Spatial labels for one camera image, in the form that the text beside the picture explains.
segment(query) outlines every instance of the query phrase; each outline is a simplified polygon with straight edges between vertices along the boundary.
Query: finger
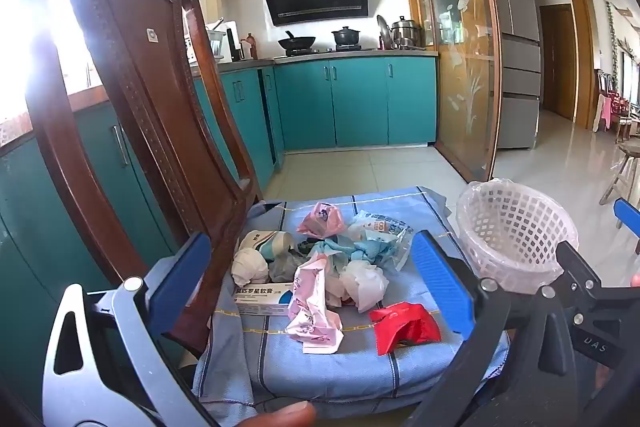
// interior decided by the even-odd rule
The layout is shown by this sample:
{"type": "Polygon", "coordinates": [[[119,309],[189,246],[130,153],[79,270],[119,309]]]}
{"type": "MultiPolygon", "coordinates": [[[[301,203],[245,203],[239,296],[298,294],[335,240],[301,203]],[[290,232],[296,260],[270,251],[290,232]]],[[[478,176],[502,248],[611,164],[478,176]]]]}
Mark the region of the finger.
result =
{"type": "Polygon", "coordinates": [[[238,427],[310,427],[316,420],[316,409],[309,402],[298,402],[273,413],[259,414],[238,427]]]}

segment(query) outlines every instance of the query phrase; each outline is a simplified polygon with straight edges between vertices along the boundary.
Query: gray refrigerator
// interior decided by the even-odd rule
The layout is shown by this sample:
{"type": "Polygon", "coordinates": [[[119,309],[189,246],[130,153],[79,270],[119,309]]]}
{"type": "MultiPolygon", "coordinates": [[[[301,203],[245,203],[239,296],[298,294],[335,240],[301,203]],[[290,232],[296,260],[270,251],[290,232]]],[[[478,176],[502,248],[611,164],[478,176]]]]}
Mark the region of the gray refrigerator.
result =
{"type": "Polygon", "coordinates": [[[498,149],[532,148],[540,112],[540,33],[535,0],[496,0],[502,32],[498,149]]]}

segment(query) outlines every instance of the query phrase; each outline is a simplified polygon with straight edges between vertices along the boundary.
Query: carved wooden chair back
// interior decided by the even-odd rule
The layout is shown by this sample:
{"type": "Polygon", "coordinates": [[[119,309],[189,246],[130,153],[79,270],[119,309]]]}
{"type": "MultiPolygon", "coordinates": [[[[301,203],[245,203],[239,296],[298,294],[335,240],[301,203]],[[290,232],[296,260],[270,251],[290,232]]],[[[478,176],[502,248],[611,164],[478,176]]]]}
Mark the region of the carved wooden chair back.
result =
{"type": "MultiPolygon", "coordinates": [[[[85,244],[113,283],[148,267],[98,183],[69,105],[47,0],[27,0],[33,64],[26,101],[51,178],[85,244]]],[[[212,261],[174,336],[204,349],[207,321],[250,206],[260,197],[234,123],[198,0],[70,0],[134,153],[179,243],[205,232],[212,261]],[[209,102],[238,169],[236,182],[204,120],[186,57],[183,10],[209,102]]]]}

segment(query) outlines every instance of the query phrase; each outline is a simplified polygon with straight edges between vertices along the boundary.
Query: white trash basket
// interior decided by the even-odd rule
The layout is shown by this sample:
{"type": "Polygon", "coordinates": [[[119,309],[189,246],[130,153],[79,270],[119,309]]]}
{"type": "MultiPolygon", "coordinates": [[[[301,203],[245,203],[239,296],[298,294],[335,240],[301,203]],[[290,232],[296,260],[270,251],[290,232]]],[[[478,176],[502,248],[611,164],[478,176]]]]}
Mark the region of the white trash basket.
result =
{"type": "Polygon", "coordinates": [[[476,275],[511,292],[533,294],[562,273],[558,243],[578,249],[578,232],[564,208],[510,180],[469,184],[458,200],[456,220],[476,275]]]}

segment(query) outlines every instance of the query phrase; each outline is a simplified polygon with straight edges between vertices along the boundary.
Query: pink cloth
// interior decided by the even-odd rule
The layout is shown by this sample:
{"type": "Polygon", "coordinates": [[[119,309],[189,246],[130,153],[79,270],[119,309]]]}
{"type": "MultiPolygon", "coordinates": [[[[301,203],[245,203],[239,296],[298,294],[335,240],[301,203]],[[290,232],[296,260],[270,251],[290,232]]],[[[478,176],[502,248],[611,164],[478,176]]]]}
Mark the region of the pink cloth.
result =
{"type": "Polygon", "coordinates": [[[342,213],[337,206],[316,203],[314,209],[306,214],[296,231],[316,239],[326,239],[337,233],[342,233],[346,229],[342,213]]]}
{"type": "Polygon", "coordinates": [[[303,353],[335,353],[344,336],[340,315],[327,310],[324,302],[328,263],[327,255],[316,253],[298,266],[293,279],[293,296],[289,303],[292,321],[285,331],[292,339],[302,342],[303,353]]]}
{"type": "Polygon", "coordinates": [[[602,106],[602,117],[604,118],[604,125],[608,129],[611,127],[611,99],[606,96],[604,99],[604,105],[602,106]]]}

